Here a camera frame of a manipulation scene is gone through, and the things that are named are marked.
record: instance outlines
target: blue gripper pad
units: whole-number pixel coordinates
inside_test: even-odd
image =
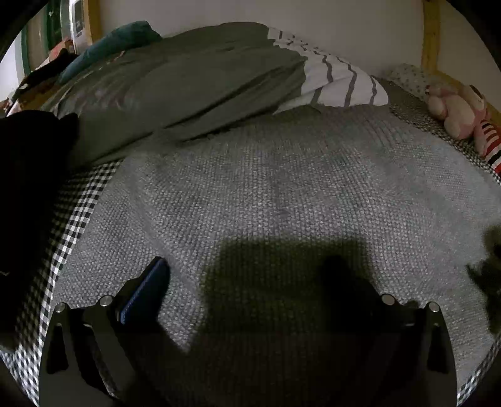
[[[165,259],[155,257],[141,276],[129,280],[122,290],[125,298],[117,310],[122,325],[144,325],[156,320],[169,287],[170,268]]]

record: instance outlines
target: white fabric with gray stripes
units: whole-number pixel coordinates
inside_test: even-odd
[[[312,47],[286,31],[269,28],[268,39],[280,48],[296,51],[305,61],[306,80],[301,96],[279,106],[277,113],[308,104],[348,107],[362,104],[382,106],[388,95],[379,82],[343,58]]]

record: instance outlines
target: gray blanket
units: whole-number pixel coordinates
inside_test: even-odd
[[[52,304],[94,304],[163,256],[170,341],[134,353],[174,405],[324,405],[356,368],[315,277],[339,254],[380,293],[441,305],[461,386],[493,342],[466,267],[487,257],[500,199],[388,107],[302,107],[190,142],[163,131],[106,187]]]

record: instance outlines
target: silver screw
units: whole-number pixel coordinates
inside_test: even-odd
[[[440,311],[440,306],[436,302],[432,301],[432,302],[430,302],[428,304],[428,306],[430,307],[431,312],[438,312],[438,311]]]
[[[381,296],[381,301],[383,301],[386,305],[393,305],[395,304],[395,297],[391,294],[383,294]]]
[[[105,295],[104,297],[101,297],[101,299],[99,300],[99,304],[102,307],[107,307],[112,302],[113,302],[113,297],[111,295]]]
[[[55,306],[54,312],[57,312],[58,314],[60,312],[63,312],[66,309],[66,304],[64,302],[60,302],[58,305]]]

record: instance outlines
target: yellow wooden trim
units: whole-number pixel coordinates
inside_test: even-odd
[[[423,0],[423,50],[421,67],[434,72],[440,52],[440,4],[439,0]]]
[[[103,36],[99,0],[84,0],[84,24],[87,44],[90,46]]]
[[[459,82],[457,79],[454,79],[453,77],[451,77],[451,76],[449,76],[441,71],[435,71],[434,74],[436,76],[442,78],[447,83],[451,84],[452,86],[454,86],[457,89],[460,89],[463,86],[463,84],[461,82]],[[492,121],[495,124],[497,124],[498,126],[501,126],[501,113],[499,113],[499,111],[494,106],[492,106],[489,102],[487,102],[487,106],[489,108],[489,112],[490,112]]]

